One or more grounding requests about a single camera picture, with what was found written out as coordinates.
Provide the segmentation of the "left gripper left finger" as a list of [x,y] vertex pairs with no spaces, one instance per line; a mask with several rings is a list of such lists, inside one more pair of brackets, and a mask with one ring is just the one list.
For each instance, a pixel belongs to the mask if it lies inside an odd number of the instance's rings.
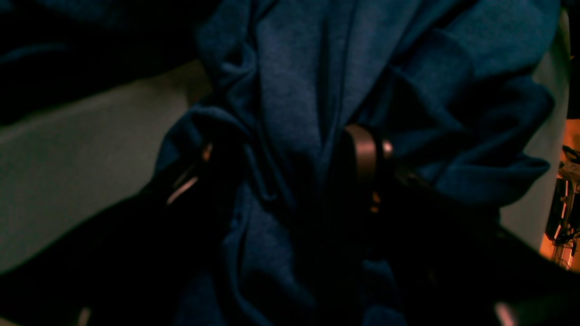
[[208,143],[136,195],[1,274],[1,319],[17,326],[170,326],[189,274],[219,239],[215,191],[235,146]]

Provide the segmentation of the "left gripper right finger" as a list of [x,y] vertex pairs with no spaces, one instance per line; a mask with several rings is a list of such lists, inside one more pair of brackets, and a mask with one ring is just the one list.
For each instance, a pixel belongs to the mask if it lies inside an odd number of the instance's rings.
[[579,275],[543,258],[476,208],[433,190],[389,140],[346,126],[337,159],[391,264],[410,326],[577,326]]

